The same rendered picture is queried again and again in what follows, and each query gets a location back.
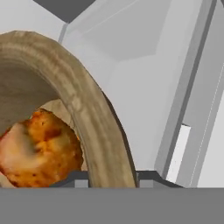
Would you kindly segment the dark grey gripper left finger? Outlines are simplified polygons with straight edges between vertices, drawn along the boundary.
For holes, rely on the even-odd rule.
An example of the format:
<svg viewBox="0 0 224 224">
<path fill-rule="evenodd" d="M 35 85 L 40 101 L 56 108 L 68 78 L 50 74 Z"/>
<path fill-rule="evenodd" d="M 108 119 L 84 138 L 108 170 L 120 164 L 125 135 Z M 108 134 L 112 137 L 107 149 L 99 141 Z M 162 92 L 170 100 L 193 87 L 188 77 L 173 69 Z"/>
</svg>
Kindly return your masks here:
<svg viewBox="0 0 224 224">
<path fill-rule="evenodd" d="M 66 179 L 53 184 L 52 187 L 89 188 L 88 173 L 86 171 L 73 171 Z"/>
</svg>

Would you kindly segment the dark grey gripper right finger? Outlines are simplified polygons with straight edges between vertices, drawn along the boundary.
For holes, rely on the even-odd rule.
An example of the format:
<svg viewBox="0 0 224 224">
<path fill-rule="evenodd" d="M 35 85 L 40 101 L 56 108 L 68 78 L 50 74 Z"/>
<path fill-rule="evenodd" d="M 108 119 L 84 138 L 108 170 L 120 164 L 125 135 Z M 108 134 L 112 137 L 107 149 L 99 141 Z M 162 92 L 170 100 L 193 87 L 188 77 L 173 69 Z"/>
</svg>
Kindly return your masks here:
<svg viewBox="0 0 224 224">
<path fill-rule="evenodd" d="M 161 178 L 156 171 L 137 171 L 136 177 L 139 188 L 181 188 L 181 185 Z"/>
</svg>

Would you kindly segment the light wooden bowl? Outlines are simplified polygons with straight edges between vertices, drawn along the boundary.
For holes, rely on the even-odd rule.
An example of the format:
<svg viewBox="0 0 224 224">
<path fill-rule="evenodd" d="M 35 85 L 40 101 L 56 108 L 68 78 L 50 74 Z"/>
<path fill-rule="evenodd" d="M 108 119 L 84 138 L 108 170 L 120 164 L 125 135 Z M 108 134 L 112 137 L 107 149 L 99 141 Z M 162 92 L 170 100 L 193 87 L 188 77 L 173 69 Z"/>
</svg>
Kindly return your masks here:
<svg viewBox="0 0 224 224">
<path fill-rule="evenodd" d="M 75 124 L 92 187 L 135 187 L 123 127 L 88 70 L 55 40 L 34 31 L 0 34 L 0 133 L 60 98 Z"/>
</svg>

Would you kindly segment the fried chicken drumstick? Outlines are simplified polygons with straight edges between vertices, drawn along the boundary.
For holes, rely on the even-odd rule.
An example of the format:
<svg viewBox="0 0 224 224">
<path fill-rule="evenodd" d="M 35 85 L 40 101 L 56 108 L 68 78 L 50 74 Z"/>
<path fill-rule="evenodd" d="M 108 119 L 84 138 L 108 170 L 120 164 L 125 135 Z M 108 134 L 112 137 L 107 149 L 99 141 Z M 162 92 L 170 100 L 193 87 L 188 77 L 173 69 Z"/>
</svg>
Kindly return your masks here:
<svg viewBox="0 0 224 224">
<path fill-rule="evenodd" d="M 0 135 L 0 187 L 48 187 L 82 165 L 80 139 L 44 108 Z"/>
</svg>

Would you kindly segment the white fridge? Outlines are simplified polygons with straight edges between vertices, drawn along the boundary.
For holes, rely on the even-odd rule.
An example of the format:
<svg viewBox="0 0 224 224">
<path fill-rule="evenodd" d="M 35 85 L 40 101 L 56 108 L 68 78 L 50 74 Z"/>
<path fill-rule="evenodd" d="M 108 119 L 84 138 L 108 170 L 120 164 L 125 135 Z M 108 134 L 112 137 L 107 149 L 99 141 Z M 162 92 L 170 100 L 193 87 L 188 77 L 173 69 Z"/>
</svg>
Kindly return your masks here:
<svg viewBox="0 0 224 224">
<path fill-rule="evenodd" d="M 164 171 L 170 162 L 214 11 L 221 3 L 94 0 L 68 24 L 39 18 L 27 26 L 0 29 L 0 34 L 36 32 L 55 40 L 81 62 L 122 125 L 137 175 L 140 170 Z M 60 98 L 35 108 L 24 120 L 38 109 L 53 112 L 79 137 Z M 88 174 L 82 152 L 80 171 Z"/>
</svg>

